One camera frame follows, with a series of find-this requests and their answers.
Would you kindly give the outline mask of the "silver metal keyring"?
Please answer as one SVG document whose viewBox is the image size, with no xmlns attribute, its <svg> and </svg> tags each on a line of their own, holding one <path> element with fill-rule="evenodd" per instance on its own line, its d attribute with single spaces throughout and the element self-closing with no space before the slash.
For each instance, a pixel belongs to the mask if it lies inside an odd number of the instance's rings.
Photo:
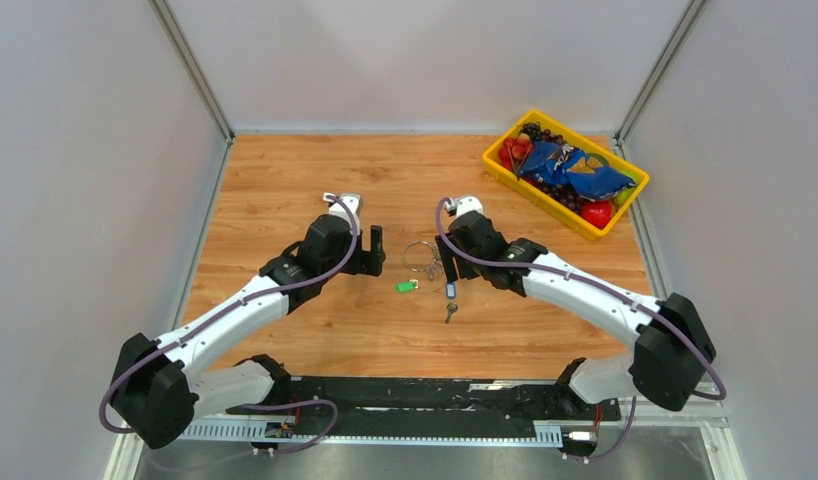
<svg viewBox="0 0 818 480">
<path fill-rule="evenodd" d="M 411 241 L 402 250 L 400 259 L 406 269 L 430 281 L 440 279 L 444 275 L 441 255 L 433 242 Z"/>
</svg>

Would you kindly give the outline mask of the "blue key tag with key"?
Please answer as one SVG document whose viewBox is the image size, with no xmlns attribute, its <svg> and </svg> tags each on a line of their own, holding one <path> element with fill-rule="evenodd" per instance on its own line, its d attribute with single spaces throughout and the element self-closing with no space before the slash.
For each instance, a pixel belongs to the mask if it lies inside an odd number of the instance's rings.
<svg viewBox="0 0 818 480">
<path fill-rule="evenodd" d="M 446 317 L 445 323 L 449 324 L 452 316 L 458 311 L 458 305 L 455 302 L 456 300 L 456 285 L 453 282 L 447 282 L 445 284 L 445 296 L 448 299 L 448 303 L 446 305 Z"/>
</svg>

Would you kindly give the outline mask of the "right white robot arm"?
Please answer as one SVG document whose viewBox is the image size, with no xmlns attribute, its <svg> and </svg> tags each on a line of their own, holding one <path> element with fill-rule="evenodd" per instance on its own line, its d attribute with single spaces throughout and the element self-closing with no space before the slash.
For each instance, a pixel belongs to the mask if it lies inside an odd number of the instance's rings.
<svg viewBox="0 0 818 480">
<path fill-rule="evenodd" d="M 627 352 L 577 359 L 559 376 L 556 403 L 581 417 L 604 400 L 643 396 L 668 411 L 693 397 L 721 401 L 716 348 L 689 298 L 664 299 L 618 287 L 584 272 L 525 238 L 508 242 L 478 211 L 436 223 L 442 243 L 495 288 L 561 307 L 611 334 Z"/>
</svg>

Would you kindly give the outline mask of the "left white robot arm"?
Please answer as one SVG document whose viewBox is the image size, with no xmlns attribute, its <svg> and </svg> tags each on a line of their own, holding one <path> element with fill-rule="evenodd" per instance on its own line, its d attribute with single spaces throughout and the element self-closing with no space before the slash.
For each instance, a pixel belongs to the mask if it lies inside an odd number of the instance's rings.
<svg viewBox="0 0 818 480">
<path fill-rule="evenodd" d="M 316 298 L 335 275 L 378 277 L 385 260 L 381 226 L 363 232 L 347 214 L 317 217 L 302 240 L 198 319 L 155 339 L 143 333 L 127 339 L 98 407 L 101 425 L 160 449 L 194 420 L 216 413 L 304 408 L 291 400 L 290 374 L 266 354 L 223 370 L 212 366 L 257 330 Z"/>
</svg>

